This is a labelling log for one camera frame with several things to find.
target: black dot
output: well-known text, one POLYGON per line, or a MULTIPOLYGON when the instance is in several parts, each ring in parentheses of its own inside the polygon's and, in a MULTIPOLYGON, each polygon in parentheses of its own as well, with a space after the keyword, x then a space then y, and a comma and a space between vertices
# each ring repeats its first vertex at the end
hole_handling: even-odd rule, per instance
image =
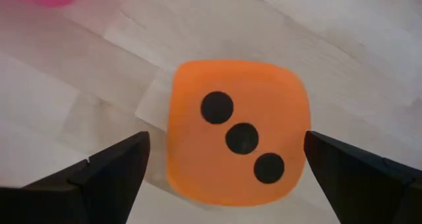
POLYGON ((282 157, 274 153, 267 153, 258 157, 253 167, 255 177, 264 184, 277 182, 284 173, 282 157))
POLYGON ((213 125, 222 124, 233 113, 233 101, 224 92, 211 92, 202 100, 200 112, 207 122, 213 125))
POLYGON ((226 133, 226 144, 237 154, 249 154, 258 145, 258 131, 249 123, 239 123, 226 133))

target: wooden floor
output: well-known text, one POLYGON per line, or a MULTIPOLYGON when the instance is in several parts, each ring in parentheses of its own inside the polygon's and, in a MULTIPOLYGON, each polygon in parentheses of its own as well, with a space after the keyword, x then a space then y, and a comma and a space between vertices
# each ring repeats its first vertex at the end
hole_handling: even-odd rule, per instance
POLYGON ((422 169, 422 0, 0 0, 0 184, 23 186, 140 130, 129 223, 338 223, 308 166, 286 198, 221 208, 165 176, 171 79, 194 59, 287 67, 313 129, 422 169))

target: die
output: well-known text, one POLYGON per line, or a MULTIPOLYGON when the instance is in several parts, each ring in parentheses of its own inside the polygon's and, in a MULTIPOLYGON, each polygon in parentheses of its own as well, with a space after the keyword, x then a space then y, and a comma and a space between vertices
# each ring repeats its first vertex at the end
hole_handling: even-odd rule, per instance
POLYGON ((185 63, 173 79, 167 179, 199 202, 272 202, 297 184, 310 128, 307 93, 291 71, 248 61, 185 63))

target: orange die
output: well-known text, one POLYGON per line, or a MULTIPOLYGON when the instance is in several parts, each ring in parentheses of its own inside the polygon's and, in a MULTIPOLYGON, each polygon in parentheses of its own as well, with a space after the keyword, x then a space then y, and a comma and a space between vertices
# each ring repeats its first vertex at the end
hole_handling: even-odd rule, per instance
POLYGON ((311 128, 306 90, 266 63, 194 61, 176 72, 167 177, 182 195, 253 206, 287 195, 305 165, 311 128))

